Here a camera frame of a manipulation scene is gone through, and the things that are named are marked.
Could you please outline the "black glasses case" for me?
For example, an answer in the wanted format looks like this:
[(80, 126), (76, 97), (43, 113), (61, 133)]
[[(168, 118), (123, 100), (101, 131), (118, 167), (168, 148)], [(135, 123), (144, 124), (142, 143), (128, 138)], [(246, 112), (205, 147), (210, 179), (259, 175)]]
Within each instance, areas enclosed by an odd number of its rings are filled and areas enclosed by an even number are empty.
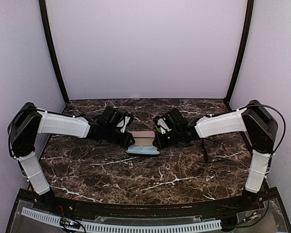
[(135, 143), (128, 147), (126, 150), (127, 154), (135, 156), (158, 156), (160, 152), (158, 148), (153, 145), (154, 137), (135, 137)]

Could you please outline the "black sunglasses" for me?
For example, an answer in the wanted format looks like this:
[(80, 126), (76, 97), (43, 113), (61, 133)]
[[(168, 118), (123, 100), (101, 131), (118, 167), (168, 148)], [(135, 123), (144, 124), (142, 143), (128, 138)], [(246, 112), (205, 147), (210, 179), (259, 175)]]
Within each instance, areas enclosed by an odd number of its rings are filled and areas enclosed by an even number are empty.
[(231, 158), (225, 155), (227, 152), (224, 144), (213, 139), (201, 139), (201, 149), (203, 160), (206, 164), (230, 161)]

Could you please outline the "pink glasses case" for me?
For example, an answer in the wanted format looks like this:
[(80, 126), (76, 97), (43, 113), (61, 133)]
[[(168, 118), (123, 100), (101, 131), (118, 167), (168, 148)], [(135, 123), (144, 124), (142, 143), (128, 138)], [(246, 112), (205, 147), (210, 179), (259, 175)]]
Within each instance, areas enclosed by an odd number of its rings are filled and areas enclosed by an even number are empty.
[(155, 132), (154, 131), (130, 131), (132, 136), (135, 138), (154, 138)]

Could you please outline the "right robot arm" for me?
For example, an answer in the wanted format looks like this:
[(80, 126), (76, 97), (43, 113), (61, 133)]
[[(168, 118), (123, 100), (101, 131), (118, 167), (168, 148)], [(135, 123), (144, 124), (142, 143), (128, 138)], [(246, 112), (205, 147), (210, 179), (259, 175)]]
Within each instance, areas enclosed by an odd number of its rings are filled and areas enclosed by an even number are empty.
[(205, 115), (189, 122), (174, 108), (153, 119), (157, 129), (153, 145), (164, 149), (210, 136), (246, 132), (251, 143), (252, 159), (245, 184), (247, 192), (238, 199), (238, 207), (247, 211), (256, 204), (255, 194), (260, 191), (263, 180), (269, 173), (272, 157), (280, 146), (280, 143), (276, 142), (278, 123), (268, 109), (275, 108), (252, 100), (239, 109)]

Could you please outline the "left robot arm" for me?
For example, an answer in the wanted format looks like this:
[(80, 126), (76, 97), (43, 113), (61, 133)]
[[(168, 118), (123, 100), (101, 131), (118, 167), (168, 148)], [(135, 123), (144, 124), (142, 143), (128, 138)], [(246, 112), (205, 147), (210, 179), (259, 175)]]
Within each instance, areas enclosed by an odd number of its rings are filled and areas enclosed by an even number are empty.
[(34, 191), (41, 196), (40, 204), (54, 212), (59, 202), (50, 194), (51, 187), (35, 155), (36, 136), (44, 133), (69, 135), (97, 142), (105, 140), (128, 148), (135, 143), (132, 133), (126, 130), (132, 121), (133, 115), (110, 106), (102, 114), (90, 118), (49, 112), (27, 102), (8, 126), (9, 154), (18, 161)]

